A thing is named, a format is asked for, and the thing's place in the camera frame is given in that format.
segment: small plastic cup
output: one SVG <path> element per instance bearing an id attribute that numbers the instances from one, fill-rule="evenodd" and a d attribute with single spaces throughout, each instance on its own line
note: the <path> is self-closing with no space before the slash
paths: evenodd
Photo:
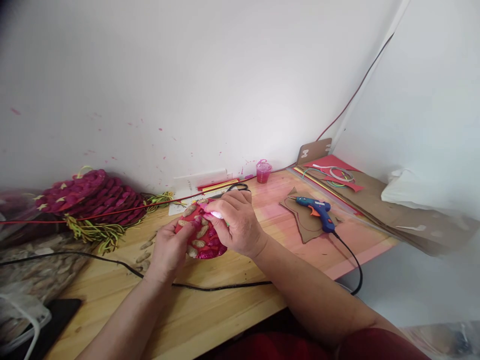
<path id="1" fill-rule="evenodd" d="M 260 184 L 265 184 L 270 176 L 270 172 L 272 171 L 272 165 L 268 162 L 259 162 L 256 165 L 256 180 Z"/>

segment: wooden table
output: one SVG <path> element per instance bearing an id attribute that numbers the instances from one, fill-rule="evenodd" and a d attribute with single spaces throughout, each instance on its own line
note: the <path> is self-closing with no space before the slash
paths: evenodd
<path id="1" fill-rule="evenodd" d="M 293 187 L 327 200 L 322 192 L 287 171 L 273 173 L 266 184 L 253 179 L 248 186 L 258 220 L 274 239 L 332 279 L 354 269 L 350 254 L 333 236 L 302 244 L 293 214 L 279 205 Z M 168 216 L 168 208 L 149 214 L 140 225 L 126 232 L 118 250 L 105 257 L 134 264 L 143 252 L 140 246 L 173 218 Z M 397 244 L 394 238 L 354 218 L 344 219 L 337 232 L 360 263 Z M 176 281 L 216 287 L 263 280 L 266 280 L 264 274 L 250 259 L 230 250 L 211 260 L 188 259 Z M 97 260 L 87 264 L 62 294 L 63 298 L 82 299 L 83 304 L 47 358 L 75 358 L 139 281 L 120 265 Z M 286 307 L 273 285 L 214 292 L 174 288 L 172 293 L 148 342 L 144 359 L 193 359 Z"/>

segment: hot glue gun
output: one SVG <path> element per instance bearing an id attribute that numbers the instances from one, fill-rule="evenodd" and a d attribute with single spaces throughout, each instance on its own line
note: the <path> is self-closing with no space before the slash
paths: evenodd
<path id="1" fill-rule="evenodd" d="M 320 218 L 321 229 L 325 233 L 335 233 L 335 224 L 329 216 L 330 204 L 315 199 L 302 196 L 289 196 L 290 199 L 296 201 L 297 204 L 311 209 L 311 216 Z"/>

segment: cardboard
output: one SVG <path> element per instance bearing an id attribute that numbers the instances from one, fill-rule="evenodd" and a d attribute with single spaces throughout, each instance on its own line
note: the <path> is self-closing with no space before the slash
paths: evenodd
<path id="1" fill-rule="evenodd" d="M 295 200 L 289 198 L 292 197 L 304 197 L 309 199 L 314 199 L 314 197 L 306 192 L 301 191 L 297 192 L 296 188 L 293 188 L 287 195 L 285 199 L 280 201 L 280 205 L 290 210 L 293 215 L 295 215 L 296 225 L 298 226 L 298 231 L 300 232 L 301 241 L 306 244 L 310 240 L 318 238 L 324 233 L 322 230 L 322 222 L 317 216 L 312 216 L 312 210 L 309 207 L 301 206 L 296 203 Z M 342 221 L 341 218 L 329 212 L 332 222 L 337 226 L 339 221 Z"/>
<path id="2" fill-rule="evenodd" d="M 324 151 L 317 152 L 320 157 L 324 153 Z M 315 153 L 309 151 L 309 156 L 313 157 Z M 309 161 L 300 164 L 298 168 L 303 172 L 308 169 L 305 164 L 311 162 L 317 163 L 315 159 L 309 159 Z M 387 186 L 385 183 L 360 171 L 353 170 L 351 173 L 355 178 L 355 183 L 364 187 L 362 191 L 354 192 L 350 188 L 331 186 L 322 173 L 318 171 L 308 172 L 312 178 L 319 180 L 325 188 L 365 215 L 377 226 L 386 229 L 426 254 L 438 256 L 459 249 L 480 228 L 480 222 L 471 218 L 464 217 L 463 221 L 459 223 L 455 219 L 434 210 L 412 209 L 403 205 L 384 202 L 381 199 L 381 194 Z"/>
<path id="3" fill-rule="evenodd" d="M 298 152 L 297 165 L 305 164 L 318 158 L 326 157 L 329 154 L 332 138 L 326 138 L 320 141 L 310 142 L 302 145 Z"/>

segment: red paper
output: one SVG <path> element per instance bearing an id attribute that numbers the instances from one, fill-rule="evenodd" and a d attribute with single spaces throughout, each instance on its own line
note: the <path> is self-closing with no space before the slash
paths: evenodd
<path id="1" fill-rule="evenodd" d="M 315 169 L 314 164 L 318 165 L 318 166 L 336 166 L 336 167 L 339 167 L 339 168 L 342 168 L 342 169 L 345 169 L 345 170 L 359 171 L 358 169 L 354 168 L 353 166 L 348 165 L 346 162 L 343 162 L 342 160 L 340 160 L 335 155 L 328 155 L 328 156 L 325 156 L 325 157 L 321 157 L 317 160 L 313 160 L 313 161 L 304 163 L 301 166 Z M 329 169 L 323 169 L 322 171 L 325 172 L 325 173 L 328 173 Z"/>
<path id="2" fill-rule="evenodd" d="M 320 168 L 318 168 L 314 165 L 318 165 L 318 166 L 321 166 L 321 167 L 334 166 L 334 167 L 345 169 L 347 171 L 356 171 L 356 172 L 359 171 L 355 167 L 353 167 L 351 165 L 348 165 L 346 162 L 340 160 L 335 155 L 328 155 L 328 156 L 325 156 L 325 157 L 321 157 L 317 160 L 313 160 L 313 161 L 307 162 L 305 164 L 302 164 L 302 166 L 304 166 L 304 167 L 321 170 L 324 173 L 329 174 L 331 169 L 328 169 L 328 168 L 320 169 Z M 336 176 L 338 176 L 339 178 L 341 178 L 343 176 L 342 171 L 339 170 L 339 169 L 333 169 L 332 172 Z M 322 180 L 332 181 L 332 182 L 335 182 L 335 183 L 338 183 L 338 184 L 348 186 L 349 188 L 351 188 L 355 192 L 359 192 L 360 190 L 364 189 L 363 186 L 355 185 L 355 183 L 353 183 L 352 181 L 350 181 L 350 182 L 340 181 L 340 180 L 338 180 L 338 179 L 336 179 L 332 176 L 329 176 L 329 175 L 325 175 L 325 177 Z"/>
<path id="3" fill-rule="evenodd" d="M 336 178 L 328 176 L 328 175 L 326 175 L 322 180 L 333 181 L 333 182 L 338 183 L 338 184 L 346 185 L 349 188 L 351 188 L 354 192 L 359 192 L 360 190 L 365 189 L 364 186 L 356 185 L 354 182 L 340 181 L 340 180 L 337 180 Z"/>

